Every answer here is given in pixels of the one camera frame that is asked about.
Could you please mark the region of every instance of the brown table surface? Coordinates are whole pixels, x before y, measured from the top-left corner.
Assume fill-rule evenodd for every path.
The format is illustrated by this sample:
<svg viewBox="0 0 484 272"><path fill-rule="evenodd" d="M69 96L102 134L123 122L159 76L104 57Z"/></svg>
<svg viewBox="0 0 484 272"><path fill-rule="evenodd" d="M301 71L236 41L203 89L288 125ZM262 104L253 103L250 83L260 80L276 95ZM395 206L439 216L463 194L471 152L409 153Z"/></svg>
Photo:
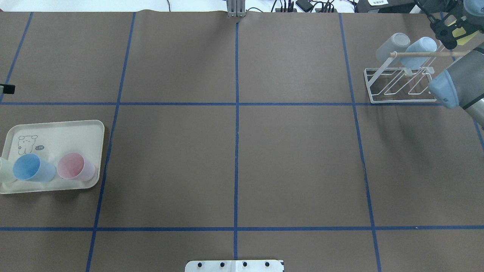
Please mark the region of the brown table surface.
<svg viewBox="0 0 484 272"><path fill-rule="evenodd" d="M16 85L0 135L106 126L93 188L0 196L0 271L481 270L476 124L369 104L363 70L395 32L434 36L424 15L0 13L0 81Z"/></svg>

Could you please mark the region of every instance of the white label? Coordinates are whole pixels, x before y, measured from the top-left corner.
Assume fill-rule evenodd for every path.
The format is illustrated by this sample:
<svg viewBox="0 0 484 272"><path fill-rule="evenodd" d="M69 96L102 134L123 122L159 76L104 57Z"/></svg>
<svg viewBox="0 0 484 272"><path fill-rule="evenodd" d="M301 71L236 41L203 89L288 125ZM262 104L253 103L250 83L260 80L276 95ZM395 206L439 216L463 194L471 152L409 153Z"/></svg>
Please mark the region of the white label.
<svg viewBox="0 0 484 272"><path fill-rule="evenodd" d="M388 4L388 0L368 0L368 3L372 6L381 6Z"/></svg>

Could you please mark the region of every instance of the pink cup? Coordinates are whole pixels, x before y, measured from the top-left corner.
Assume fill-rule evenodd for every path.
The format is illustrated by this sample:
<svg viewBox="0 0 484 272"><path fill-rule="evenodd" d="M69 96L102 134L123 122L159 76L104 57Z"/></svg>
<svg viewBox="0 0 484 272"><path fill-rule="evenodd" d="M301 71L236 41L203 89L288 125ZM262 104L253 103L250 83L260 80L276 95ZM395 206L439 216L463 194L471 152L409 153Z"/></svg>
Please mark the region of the pink cup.
<svg viewBox="0 0 484 272"><path fill-rule="evenodd" d="M66 180L88 181L94 177L96 167L79 153L68 153L57 165L57 173Z"/></svg>

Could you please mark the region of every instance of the yellow object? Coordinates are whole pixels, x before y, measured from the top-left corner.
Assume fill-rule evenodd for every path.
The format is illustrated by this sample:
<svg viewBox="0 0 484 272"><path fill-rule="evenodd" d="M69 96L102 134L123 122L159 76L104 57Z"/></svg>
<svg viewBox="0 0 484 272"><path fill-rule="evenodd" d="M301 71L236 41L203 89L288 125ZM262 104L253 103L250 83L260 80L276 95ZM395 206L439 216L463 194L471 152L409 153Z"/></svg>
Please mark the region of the yellow object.
<svg viewBox="0 0 484 272"><path fill-rule="evenodd" d="M458 39L457 40L457 44L458 45L465 45L468 41L470 41L472 38L474 38L476 35L477 35L477 32L474 32L473 34L467 36L467 37L464 37L462 39ZM455 37L459 37L460 35L463 35L463 34L466 34L466 31L463 29L463 28L458 28L458 29L455 29L454 31L452 31L452 36Z"/></svg>

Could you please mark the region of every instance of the white bracket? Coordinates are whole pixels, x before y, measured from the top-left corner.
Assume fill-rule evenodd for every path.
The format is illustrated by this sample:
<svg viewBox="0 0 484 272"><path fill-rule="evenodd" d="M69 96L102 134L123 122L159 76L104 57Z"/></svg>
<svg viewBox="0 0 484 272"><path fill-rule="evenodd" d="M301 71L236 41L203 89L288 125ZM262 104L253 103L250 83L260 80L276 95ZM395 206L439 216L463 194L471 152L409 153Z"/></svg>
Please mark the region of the white bracket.
<svg viewBox="0 0 484 272"><path fill-rule="evenodd" d="M189 261L185 272L284 272L282 260Z"/></svg>
<svg viewBox="0 0 484 272"><path fill-rule="evenodd" d="M245 0L227 0L229 17L245 17Z"/></svg>

